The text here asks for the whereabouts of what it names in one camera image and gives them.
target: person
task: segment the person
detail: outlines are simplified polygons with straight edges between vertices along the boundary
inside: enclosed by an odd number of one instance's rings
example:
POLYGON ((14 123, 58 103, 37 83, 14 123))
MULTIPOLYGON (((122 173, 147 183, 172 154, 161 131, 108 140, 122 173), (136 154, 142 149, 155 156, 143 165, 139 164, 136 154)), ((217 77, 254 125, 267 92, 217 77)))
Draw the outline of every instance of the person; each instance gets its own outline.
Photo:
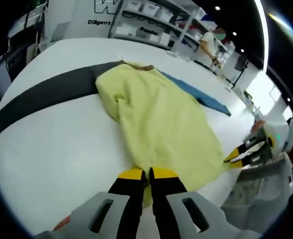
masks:
POLYGON ((219 62, 216 57, 217 41, 223 40, 226 37, 226 32, 222 28, 216 28, 213 32, 206 32, 200 40, 200 45, 197 51, 198 60, 200 63, 210 67, 212 63, 218 65, 219 62))

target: storage bin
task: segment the storage bin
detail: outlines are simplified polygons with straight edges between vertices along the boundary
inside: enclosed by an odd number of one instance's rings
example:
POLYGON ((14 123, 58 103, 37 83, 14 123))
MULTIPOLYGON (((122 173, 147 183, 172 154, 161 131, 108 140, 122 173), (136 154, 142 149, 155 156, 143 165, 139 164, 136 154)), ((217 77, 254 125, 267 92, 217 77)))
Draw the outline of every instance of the storage bin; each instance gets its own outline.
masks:
POLYGON ((214 31, 218 25, 213 21, 203 21, 201 20, 200 23, 209 31, 214 31))
POLYGON ((115 29, 115 34, 117 35, 129 35, 129 33, 130 33, 130 29, 123 26, 118 26, 115 29))
POLYGON ((126 28, 128 30, 127 35, 130 35, 130 36, 135 36, 136 35, 137 27, 131 26, 131 25, 126 24, 126 23, 121 23, 119 26, 123 27, 123 28, 126 28))
POLYGON ((155 16, 164 22, 170 22, 171 18, 173 17, 173 14, 161 8, 156 12, 155 16))
POLYGON ((206 12, 205 12, 201 7, 199 7, 199 8, 198 8, 198 12, 197 12, 195 18, 196 18, 198 21, 200 21, 205 15, 206 15, 206 12))
POLYGON ((202 38, 202 34, 197 29, 190 29, 187 31, 195 40, 199 41, 202 38))
POLYGON ((156 35, 154 35, 154 34, 148 34, 148 35, 146 36, 146 39, 147 39, 147 40, 150 40, 150 41, 152 41, 152 42, 158 42, 159 39, 160 39, 160 37, 159 37, 159 36, 156 36, 156 35))
POLYGON ((126 9, 131 11, 140 11, 141 6, 142 2, 131 0, 128 2, 126 9))
POLYGON ((160 9, 159 6, 146 2, 142 7, 142 13, 149 16, 155 16, 155 13, 158 11, 158 9, 160 9))
POLYGON ((167 33, 160 33, 159 34, 159 38, 160 38, 160 41, 159 43, 162 44, 162 45, 165 45, 167 46, 168 43, 170 42, 170 39, 171 39, 171 35, 170 34, 167 34, 167 33))

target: white shelving unit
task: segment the white shelving unit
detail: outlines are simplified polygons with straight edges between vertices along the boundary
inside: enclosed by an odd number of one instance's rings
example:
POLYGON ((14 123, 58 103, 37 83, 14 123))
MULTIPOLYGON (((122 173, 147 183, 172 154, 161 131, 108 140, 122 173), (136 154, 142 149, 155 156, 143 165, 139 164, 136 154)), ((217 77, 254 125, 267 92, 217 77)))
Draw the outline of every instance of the white shelving unit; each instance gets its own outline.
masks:
MULTIPOLYGON (((117 11, 115 18, 114 18, 113 26, 110 30, 110 35, 109 35, 110 38, 118 38, 118 39, 126 39, 126 40, 131 40, 131 41, 136 41, 136 42, 142 42, 142 43, 157 46, 157 47, 160 47, 163 49, 175 51, 175 49, 177 48, 177 45, 181 44, 182 40, 184 38, 190 40, 197 47, 199 46, 199 44, 200 44, 199 41, 196 40, 192 35, 187 33, 187 30, 191 24, 195 25, 204 34, 206 32, 208 32, 208 29, 204 25, 202 25, 199 20, 197 20, 195 18, 196 10, 194 10, 193 12, 189 12, 188 10, 183 8, 182 6, 179 6, 170 0, 148 0, 150 2, 155 3, 156 5, 162 6, 172 12, 172 14, 174 16, 172 17, 171 21, 165 22, 155 16, 150 16, 150 15, 146 15, 140 11, 133 11, 133 10, 127 9, 127 4, 129 1, 130 0, 121 0, 118 11, 117 11), (123 15, 124 16, 132 15, 132 16, 141 17, 146 20, 150 20, 154 23, 157 23, 159 25, 162 25, 164 32, 169 33, 172 31, 178 37, 178 39, 175 40, 174 45, 172 47, 169 47, 169 46, 165 46, 165 45, 162 45, 162 44, 159 44, 159 43, 156 43, 156 42, 153 42, 153 41, 150 41, 148 39, 138 37, 138 36, 115 34, 115 29, 121 23, 123 15), (185 17, 186 22, 185 22, 184 28, 180 28, 174 24, 174 22, 178 16, 185 17)), ((228 49, 219 40, 217 40, 217 42, 219 45, 221 45, 224 48, 224 50, 226 52, 228 52, 228 49)))
POLYGON ((171 47, 168 47, 168 46, 162 45, 160 43, 150 41, 150 40, 147 40, 145 38, 138 37, 138 36, 114 34, 113 38, 141 42, 141 43, 156 46, 156 47, 159 47, 159 48, 162 48, 162 49, 165 49, 165 50, 171 50, 172 49, 171 47))

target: fabric fold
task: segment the fabric fold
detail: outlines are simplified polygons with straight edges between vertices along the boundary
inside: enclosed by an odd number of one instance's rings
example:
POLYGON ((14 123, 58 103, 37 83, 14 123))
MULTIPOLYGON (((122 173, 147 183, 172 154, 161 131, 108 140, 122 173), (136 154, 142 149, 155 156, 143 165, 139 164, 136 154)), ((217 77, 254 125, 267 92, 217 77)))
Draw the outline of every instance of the fabric fold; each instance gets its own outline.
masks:
POLYGON ((100 75, 96 86, 139 168, 173 170, 189 191, 229 169, 202 106, 158 70, 123 64, 100 75))

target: black mat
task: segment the black mat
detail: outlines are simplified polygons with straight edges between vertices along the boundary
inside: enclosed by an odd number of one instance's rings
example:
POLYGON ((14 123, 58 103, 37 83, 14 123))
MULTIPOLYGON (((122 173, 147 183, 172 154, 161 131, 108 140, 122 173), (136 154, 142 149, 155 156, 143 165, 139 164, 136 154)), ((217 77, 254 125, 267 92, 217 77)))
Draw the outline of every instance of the black mat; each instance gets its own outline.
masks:
POLYGON ((0 110, 0 132, 16 121, 59 103, 97 94, 96 80, 123 61, 89 66, 50 78, 33 86, 0 110))

